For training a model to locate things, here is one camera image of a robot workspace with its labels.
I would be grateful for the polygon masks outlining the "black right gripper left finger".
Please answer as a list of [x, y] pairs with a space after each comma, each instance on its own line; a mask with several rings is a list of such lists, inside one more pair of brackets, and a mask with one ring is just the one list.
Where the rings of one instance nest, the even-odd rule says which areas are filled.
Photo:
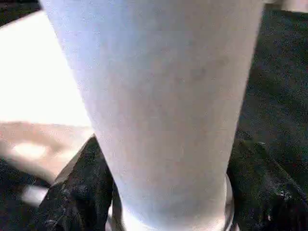
[[113, 191], [112, 174], [93, 135], [48, 190], [35, 215], [35, 229], [104, 231]]

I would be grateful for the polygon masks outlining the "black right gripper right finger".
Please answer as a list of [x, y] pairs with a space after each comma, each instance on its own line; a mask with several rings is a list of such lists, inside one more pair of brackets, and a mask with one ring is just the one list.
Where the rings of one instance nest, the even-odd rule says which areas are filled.
[[242, 231], [306, 231], [308, 197], [266, 145], [237, 131], [227, 169]]

